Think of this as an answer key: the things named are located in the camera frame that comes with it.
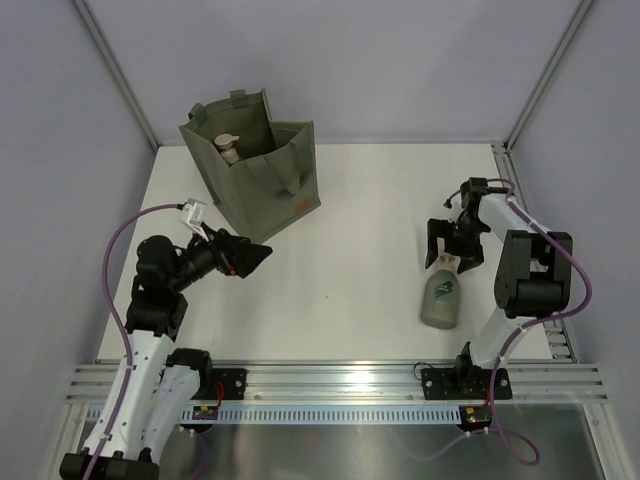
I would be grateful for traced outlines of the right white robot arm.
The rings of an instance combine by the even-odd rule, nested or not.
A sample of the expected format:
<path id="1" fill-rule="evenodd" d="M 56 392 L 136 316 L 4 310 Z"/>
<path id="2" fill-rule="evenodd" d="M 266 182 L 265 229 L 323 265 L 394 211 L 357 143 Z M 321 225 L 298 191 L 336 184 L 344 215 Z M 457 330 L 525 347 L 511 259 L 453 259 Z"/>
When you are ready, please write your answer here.
<path id="1" fill-rule="evenodd" d="M 481 332 L 466 343 L 451 368 L 421 372 L 427 400 L 507 400 L 512 391 L 505 364 L 532 320 L 564 310 L 570 299 L 573 240 L 542 227 L 520 209 L 506 179 L 471 177 L 444 202 L 452 216 L 426 223 L 425 265 L 451 260 L 458 273 L 484 261 L 481 236 L 502 244 L 494 279 L 496 307 Z"/>

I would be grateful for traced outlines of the grey-green pump soap bottle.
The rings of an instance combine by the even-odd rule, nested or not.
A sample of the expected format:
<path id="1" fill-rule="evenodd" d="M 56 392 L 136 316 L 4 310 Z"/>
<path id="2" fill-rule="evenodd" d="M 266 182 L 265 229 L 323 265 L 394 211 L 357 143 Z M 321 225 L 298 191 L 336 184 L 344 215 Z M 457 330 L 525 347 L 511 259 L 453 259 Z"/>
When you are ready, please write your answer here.
<path id="1" fill-rule="evenodd" d="M 436 269 L 423 289 L 420 321 L 440 330 L 454 329 L 458 324 L 460 293 L 455 258 L 441 254 L 436 261 Z"/>

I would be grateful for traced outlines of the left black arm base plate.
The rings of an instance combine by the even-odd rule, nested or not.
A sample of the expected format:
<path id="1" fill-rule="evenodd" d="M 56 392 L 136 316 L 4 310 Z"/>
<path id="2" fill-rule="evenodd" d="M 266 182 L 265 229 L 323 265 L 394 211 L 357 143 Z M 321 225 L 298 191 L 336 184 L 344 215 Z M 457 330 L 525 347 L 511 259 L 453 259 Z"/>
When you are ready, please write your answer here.
<path id="1" fill-rule="evenodd" d="M 200 386 L 194 400 L 243 400 L 246 391 L 247 370 L 244 368 L 213 368 L 200 375 Z"/>

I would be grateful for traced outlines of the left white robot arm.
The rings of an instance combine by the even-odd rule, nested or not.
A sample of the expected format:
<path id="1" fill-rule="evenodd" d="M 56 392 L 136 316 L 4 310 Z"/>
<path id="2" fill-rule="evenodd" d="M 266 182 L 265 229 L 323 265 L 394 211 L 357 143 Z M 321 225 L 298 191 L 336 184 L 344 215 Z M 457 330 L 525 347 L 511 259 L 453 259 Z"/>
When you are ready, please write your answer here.
<path id="1" fill-rule="evenodd" d="M 184 248 L 162 235 L 137 248 L 125 353 L 101 416 L 78 453 L 64 455 L 64 479 L 156 479 L 166 442 L 186 403 L 216 386 L 210 354 L 175 344 L 184 290 L 212 271 L 246 278 L 273 250 L 204 227 Z"/>

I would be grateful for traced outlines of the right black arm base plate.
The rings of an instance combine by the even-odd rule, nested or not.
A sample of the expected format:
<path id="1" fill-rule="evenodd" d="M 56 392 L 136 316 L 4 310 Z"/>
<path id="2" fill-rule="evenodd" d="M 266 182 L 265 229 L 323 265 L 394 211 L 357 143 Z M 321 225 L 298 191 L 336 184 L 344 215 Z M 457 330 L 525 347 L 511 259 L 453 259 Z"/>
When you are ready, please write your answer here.
<path id="1" fill-rule="evenodd" d="M 472 367 L 465 375 L 454 369 L 425 368 L 421 384 L 426 400 L 487 400 L 492 371 Z"/>

